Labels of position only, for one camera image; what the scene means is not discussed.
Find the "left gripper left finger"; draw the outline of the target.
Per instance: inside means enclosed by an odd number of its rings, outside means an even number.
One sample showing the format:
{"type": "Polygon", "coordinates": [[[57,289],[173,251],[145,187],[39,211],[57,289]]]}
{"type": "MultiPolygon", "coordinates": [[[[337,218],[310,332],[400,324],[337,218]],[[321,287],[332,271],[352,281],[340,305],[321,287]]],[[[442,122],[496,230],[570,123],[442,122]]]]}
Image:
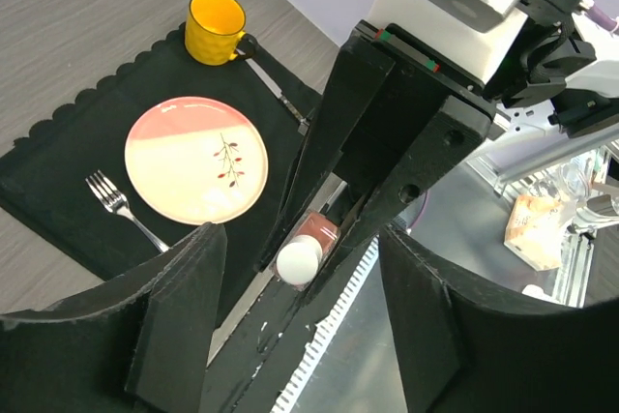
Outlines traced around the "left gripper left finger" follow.
{"type": "Polygon", "coordinates": [[[1,318],[5,412],[195,412],[215,328],[225,230],[51,307],[1,318]]]}

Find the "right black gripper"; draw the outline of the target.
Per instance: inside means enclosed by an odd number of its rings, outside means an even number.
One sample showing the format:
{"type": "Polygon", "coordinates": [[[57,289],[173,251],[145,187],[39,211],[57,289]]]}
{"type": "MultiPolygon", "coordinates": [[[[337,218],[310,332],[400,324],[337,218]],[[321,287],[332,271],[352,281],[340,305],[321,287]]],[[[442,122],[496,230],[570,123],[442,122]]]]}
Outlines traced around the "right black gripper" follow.
{"type": "Polygon", "coordinates": [[[303,294],[305,305],[351,252],[364,249],[383,224],[482,144],[496,113],[479,82],[394,23],[377,28],[362,20],[351,35],[256,262],[258,271],[268,267],[336,164],[349,185],[377,186],[346,218],[329,259],[303,294]]]}

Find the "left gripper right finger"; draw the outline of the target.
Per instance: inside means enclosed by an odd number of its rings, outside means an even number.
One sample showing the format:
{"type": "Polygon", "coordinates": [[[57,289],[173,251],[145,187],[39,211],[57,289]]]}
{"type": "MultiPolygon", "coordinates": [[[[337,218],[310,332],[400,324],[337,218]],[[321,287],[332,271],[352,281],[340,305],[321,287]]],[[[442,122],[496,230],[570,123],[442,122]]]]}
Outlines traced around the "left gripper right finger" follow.
{"type": "Polygon", "coordinates": [[[409,411],[617,410],[616,301],[571,309],[529,297],[392,226],[379,259],[409,411]]]}

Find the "nail polish bottle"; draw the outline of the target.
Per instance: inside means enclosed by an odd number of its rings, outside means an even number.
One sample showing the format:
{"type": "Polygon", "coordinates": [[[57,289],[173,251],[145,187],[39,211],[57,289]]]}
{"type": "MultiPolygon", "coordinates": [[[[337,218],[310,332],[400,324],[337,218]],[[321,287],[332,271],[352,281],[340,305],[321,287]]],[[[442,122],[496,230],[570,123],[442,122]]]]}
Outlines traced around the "nail polish bottle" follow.
{"type": "MultiPolygon", "coordinates": [[[[335,243],[339,238],[339,227],[335,225],[334,223],[332,223],[330,220],[328,220],[325,216],[323,216],[322,214],[316,211],[313,211],[313,210],[306,211],[305,214],[293,226],[290,234],[284,239],[271,265],[271,268],[274,274],[283,282],[285,281],[280,278],[276,270],[276,257],[280,249],[283,246],[285,246],[291,239],[293,239],[295,236],[298,236],[298,235],[312,236],[315,239],[317,239],[318,242],[320,243],[323,253],[322,253],[320,264],[318,266],[318,271],[319,271],[322,265],[324,264],[324,262],[330,256],[335,246],[335,243]]],[[[313,281],[313,279],[309,283],[302,285],[302,286],[291,285],[291,284],[288,284],[287,282],[285,283],[298,290],[303,290],[313,281]]]]}

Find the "white nail polish cap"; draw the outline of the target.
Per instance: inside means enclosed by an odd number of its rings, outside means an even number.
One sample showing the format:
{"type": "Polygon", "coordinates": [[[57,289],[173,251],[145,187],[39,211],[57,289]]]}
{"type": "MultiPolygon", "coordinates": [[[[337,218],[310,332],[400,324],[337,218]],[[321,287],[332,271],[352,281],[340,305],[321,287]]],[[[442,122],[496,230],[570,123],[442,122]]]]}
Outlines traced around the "white nail polish cap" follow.
{"type": "Polygon", "coordinates": [[[314,237],[295,236],[276,257],[277,273],[288,284],[305,285],[316,276],[322,253],[321,245],[314,237]]]}

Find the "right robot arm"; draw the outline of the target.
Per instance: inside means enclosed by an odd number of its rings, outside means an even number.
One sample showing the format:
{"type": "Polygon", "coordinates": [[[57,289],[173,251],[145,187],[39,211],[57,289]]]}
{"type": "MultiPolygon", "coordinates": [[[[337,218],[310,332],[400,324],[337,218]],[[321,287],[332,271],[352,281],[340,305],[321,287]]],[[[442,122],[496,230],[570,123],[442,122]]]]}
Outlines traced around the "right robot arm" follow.
{"type": "Polygon", "coordinates": [[[411,201],[430,191],[489,134],[496,107],[550,101],[549,121],[577,137],[618,114],[579,73],[600,51],[567,20],[527,21],[488,85],[396,24],[360,22],[340,48],[297,156],[258,268],[269,265],[330,174],[349,188],[339,239],[310,286],[317,292],[351,253],[411,201]]]}

